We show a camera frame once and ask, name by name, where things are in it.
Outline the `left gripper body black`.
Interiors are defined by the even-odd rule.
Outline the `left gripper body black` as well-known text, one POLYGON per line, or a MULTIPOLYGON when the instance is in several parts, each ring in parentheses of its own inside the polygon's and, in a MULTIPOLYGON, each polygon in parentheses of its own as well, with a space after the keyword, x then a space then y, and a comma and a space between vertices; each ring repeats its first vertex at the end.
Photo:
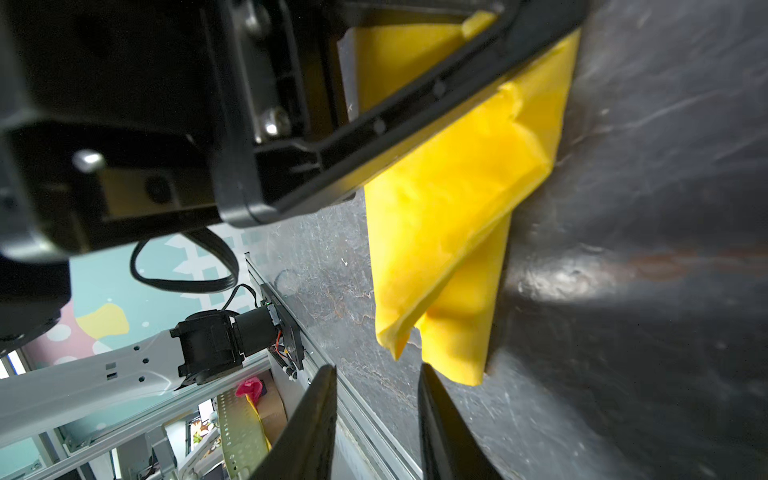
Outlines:
POLYGON ((5 1, 1 253, 56 263, 286 214, 346 126, 346 1, 5 1))

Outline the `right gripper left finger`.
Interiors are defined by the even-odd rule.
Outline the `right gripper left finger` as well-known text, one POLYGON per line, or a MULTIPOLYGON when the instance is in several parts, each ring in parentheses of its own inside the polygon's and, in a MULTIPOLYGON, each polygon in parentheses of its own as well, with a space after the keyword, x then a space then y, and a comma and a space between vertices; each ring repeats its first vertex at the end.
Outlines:
POLYGON ((330 479, 337 422, 337 370, 324 365, 250 479, 330 479))

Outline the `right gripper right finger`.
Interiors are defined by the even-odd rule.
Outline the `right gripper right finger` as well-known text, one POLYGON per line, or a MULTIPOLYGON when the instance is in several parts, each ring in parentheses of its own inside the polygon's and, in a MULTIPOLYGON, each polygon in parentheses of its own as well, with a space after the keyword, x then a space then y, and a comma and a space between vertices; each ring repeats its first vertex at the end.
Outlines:
POLYGON ((419 376, 418 412, 424 479, 502 478, 427 363, 419 376))

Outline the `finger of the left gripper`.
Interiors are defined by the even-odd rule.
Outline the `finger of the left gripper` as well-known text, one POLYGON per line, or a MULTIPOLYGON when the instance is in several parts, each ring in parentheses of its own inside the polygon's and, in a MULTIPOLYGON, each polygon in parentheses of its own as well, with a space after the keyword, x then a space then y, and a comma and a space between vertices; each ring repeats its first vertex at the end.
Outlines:
POLYGON ((211 2, 210 170, 220 217, 247 228, 349 197, 574 32, 588 11, 585 1, 211 2), (466 45, 349 117, 338 51, 347 31, 457 26, 482 11, 493 20, 466 45))

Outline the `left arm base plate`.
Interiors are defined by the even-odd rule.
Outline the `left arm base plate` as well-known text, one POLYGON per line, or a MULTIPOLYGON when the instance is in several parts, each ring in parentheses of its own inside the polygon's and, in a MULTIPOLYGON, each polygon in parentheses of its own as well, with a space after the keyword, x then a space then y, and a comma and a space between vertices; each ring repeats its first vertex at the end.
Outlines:
POLYGON ((289 379, 295 381, 298 379, 298 373, 304 370, 305 348, 300 325, 272 286, 261 283, 259 288, 263 296, 261 304, 267 307, 272 322, 278 330, 270 353, 289 379))

